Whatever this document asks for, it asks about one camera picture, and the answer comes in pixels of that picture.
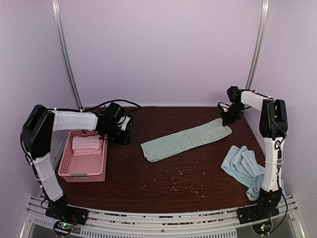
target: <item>ventilation grille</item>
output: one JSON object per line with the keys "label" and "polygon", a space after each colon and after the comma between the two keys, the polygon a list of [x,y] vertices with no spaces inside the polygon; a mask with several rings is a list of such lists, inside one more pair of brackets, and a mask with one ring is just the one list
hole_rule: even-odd
{"label": "ventilation grille", "polygon": [[54,222],[46,220],[44,218],[35,217],[33,220],[34,224],[40,225],[42,227],[53,228]]}
{"label": "ventilation grille", "polygon": [[[111,234],[107,232],[99,232],[96,230],[90,230],[82,228],[80,235],[85,238],[156,238],[157,236],[121,236],[118,234]],[[209,234],[204,235],[193,235],[193,236],[159,236],[163,237],[170,237],[170,238],[237,238],[237,232],[235,229],[226,230],[223,232],[212,232]]]}

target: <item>light green towel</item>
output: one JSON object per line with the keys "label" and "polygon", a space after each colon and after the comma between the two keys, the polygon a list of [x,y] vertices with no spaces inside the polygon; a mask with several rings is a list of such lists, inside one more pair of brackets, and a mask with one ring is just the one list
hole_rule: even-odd
{"label": "light green towel", "polygon": [[231,133],[232,130],[228,126],[222,126],[222,119],[218,118],[188,130],[145,142],[141,147],[144,157],[150,162],[156,162],[218,141]]}

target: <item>laundry basket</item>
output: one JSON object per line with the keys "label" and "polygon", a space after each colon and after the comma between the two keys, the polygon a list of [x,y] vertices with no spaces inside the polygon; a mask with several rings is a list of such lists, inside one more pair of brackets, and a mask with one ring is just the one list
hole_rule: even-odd
{"label": "laundry basket", "polygon": [[58,175],[67,182],[101,182],[106,179],[106,154],[108,141],[103,140],[100,155],[75,156],[72,141],[75,136],[88,137],[98,135],[96,131],[72,130],[69,133]]}

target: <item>pink towel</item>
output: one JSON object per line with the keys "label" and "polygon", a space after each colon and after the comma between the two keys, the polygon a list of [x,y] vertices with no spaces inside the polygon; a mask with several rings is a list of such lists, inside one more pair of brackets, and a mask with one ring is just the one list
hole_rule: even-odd
{"label": "pink towel", "polygon": [[99,155],[102,151],[102,141],[99,140],[100,136],[80,137],[73,138],[72,149],[75,156],[80,155]]}

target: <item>basket handle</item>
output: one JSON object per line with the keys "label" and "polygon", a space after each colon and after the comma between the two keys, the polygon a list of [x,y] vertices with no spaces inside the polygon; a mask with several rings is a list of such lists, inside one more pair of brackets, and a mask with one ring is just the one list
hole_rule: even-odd
{"label": "basket handle", "polygon": [[87,174],[70,174],[72,178],[87,178]]}

